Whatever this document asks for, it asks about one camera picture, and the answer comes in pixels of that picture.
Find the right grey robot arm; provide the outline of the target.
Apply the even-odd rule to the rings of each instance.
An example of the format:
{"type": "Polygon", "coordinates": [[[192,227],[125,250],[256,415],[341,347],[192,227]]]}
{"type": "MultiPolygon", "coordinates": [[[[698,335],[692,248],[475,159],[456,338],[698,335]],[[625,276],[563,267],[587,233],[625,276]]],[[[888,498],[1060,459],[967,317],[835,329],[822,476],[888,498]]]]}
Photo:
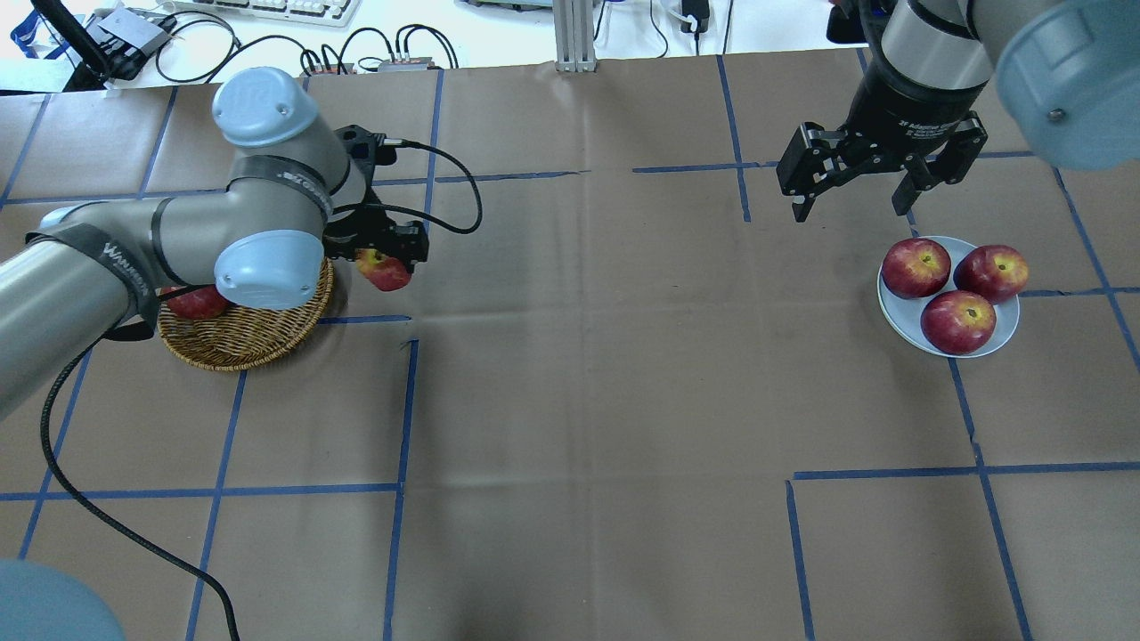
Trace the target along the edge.
{"type": "Polygon", "coordinates": [[[1051,167],[1135,161],[1138,21],[1135,1],[834,1],[826,40],[871,60],[842,125],[803,123],[777,162],[793,219],[861,175],[901,173],[897,216],[962,182],[990,138],[974,112],[986,86],[1051,167]]]}

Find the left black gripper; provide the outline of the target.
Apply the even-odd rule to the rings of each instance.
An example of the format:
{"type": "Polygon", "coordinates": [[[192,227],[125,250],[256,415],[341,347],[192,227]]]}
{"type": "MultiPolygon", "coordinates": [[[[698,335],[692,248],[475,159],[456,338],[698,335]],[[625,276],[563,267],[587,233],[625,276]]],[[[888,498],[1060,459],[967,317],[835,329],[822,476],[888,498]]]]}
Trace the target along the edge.
{"type": "Polygon", "coordinates": [[[347,170],[329,190],[333,216],[324,232],[326,255],[349,260],[360,250],[375,250],[415,271],[430,252],[425,224],[394,222],[390,216],[394,206],[382,202],[373,188],[376,167],[396,163],[396,143],[361,125],[339,127],[334,133],[347,152],[347,170]]]}

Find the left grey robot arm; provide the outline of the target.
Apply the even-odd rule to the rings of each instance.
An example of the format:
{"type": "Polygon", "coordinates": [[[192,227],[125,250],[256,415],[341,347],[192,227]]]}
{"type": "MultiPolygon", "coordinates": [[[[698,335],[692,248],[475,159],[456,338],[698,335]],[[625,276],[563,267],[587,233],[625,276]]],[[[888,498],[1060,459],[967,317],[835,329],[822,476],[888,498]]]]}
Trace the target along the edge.
{"type": "Polygon", "coordinates": [[[206,190],[140,190],[182,94],[171,86],[5,96],[5,182],[23,175],[57,203],[5,240],[3,430],[40,435],[56,378],[89,362],[91,393],[70,427],[207,441],[249,417],[269,435],[351,425],[591,423],[630,409],[652,427],[695,413],[750,425],[785,393],[780,350],[809,356],[811,305],[782,303],[764,271],[764,236],[746,222],[736,90],[720,58],[644,60],[630,68],[439,70],[320,76],[298,86],[249,68],[205,91],[192,139],[215,135],[223,163],[176,147],[206,190]],[[347,151],[342,127],[386,105],[427,114],[427,138],[376,125],[407,151],[451,164],[451,182],[420,175],[427,261],[407,287],[363,279],[347,317],[317,320],[298,348],[244,380],[194,370],[107,333],[160,317],[162,289],[252,291],[293,307],[316,297],[326,232],[390,206],[347,151]],[[653,417],[663,409],[666,417],[653,417]]]}

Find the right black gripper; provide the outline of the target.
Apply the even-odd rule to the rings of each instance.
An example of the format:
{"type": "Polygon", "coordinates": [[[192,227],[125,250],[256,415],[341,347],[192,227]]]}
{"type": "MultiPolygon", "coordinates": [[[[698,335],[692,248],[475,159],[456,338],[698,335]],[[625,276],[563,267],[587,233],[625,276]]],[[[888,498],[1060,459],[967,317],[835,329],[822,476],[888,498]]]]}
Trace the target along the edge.
{"type": "Polygon", "coordinates": [[[868,68],[842,125],[803,122],[777,161],[793,221],[805,224],[819,195],[862,175],[903,172],[896,216],[907,216],[926,190],[962,182],[990,139],[974,109],[985,86],[933,88],[895,68],[868,68]]]}

